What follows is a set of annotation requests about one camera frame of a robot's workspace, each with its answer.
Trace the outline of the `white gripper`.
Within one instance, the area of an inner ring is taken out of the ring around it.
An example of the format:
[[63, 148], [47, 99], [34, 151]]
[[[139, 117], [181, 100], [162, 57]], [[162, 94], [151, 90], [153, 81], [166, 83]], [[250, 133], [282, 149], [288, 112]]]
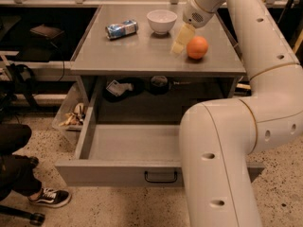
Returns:
[[195, 36], [195, 28], [205, 26], [214, 16], [215, 0], [187, 0], [183, 11], [183, 24], [171, 46], [171, 52], [179, 55]]

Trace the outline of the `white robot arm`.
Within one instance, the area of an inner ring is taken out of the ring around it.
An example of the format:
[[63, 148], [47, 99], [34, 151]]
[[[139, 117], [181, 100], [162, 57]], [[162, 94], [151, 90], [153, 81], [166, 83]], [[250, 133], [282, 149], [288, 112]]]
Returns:
[[262, 227], [246, 155], [303, 131], [303, 68], [261, 0], [188, 0], [172, 50], [226, 4], [252, 94], [198, 103], [184, 114], [179, 148], [191, 227]]

